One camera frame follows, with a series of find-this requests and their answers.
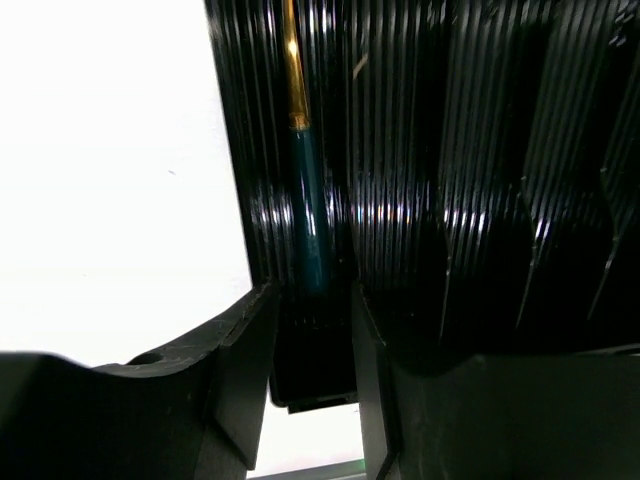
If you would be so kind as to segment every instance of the white background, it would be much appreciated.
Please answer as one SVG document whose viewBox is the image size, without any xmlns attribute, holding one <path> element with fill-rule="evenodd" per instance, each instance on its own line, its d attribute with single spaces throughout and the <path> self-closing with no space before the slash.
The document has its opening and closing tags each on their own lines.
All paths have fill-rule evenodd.
<svg viewBox="0 0 640 480">
<path fill-rule="evenodd" d="M 0 3 L 0 350 L 129 361 L 251 287 L 201 0 Z M 362 457 L 268 403 L 255 475 Z"/>
</svg>

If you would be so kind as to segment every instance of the black ridged surface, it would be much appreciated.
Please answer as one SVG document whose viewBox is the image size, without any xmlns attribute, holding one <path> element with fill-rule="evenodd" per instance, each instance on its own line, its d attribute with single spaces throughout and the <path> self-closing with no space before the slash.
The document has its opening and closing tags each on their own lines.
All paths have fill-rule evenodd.
<svg viewBox="0 0 640 480">
<path fill-rule="evenodd" d="M 292 268 L 281 5 L 209 8 L 252 275 L 287 292 L 276 380 L 289 393 L 321 396 L 322 362 L 301 358 L 337 352 L 323 357 L 334 372 L 347 358 L 356 275 L 416 342 L 640 341 L 637 0 L 297 8 L 331 234 L 324 303 L 300 297 Z"/>
</svg>

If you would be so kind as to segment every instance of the dark green handle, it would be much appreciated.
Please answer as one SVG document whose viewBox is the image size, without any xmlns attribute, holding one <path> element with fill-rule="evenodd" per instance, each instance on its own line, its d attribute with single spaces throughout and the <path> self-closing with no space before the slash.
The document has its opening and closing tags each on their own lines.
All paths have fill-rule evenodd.
<svg viewBox="0 0 640 480">
<path fill-rule="evenodd" d="M 329 288 L 329 245 L 323 172 L 311 128 L 293 130 L 295 189 L 293 220 L 296 262 L 305 293 L 323 294 Z"/>
</svg>

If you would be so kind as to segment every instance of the gold ferrule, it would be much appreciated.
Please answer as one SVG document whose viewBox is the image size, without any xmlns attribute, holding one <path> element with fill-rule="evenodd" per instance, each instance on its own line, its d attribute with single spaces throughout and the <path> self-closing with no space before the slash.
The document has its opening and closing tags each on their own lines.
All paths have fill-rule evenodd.
<svg viewBox="0 0 640 480">
<path fill-rule="evenodd" d="M 289 126 L 294 130 L 309 128 L 309 107 L 302 76 L 302 62 L 296 32 L 294 0 L 284 0 L 284 63 L 289 85 Z"/>
</svg>

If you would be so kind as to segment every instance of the white surface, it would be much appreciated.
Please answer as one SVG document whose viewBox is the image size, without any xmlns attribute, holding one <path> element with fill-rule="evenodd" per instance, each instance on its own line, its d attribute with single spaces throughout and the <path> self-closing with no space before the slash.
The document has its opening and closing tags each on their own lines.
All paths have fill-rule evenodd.
<svg viewBox="0 0 640 480">
<path fill-rule="evenodd" d="M 0 350 L 127 362 L 250 288 L 201 0 L 0 2 Z M 268 405 L 255 474 L 362 457 Z"/>
</svg>

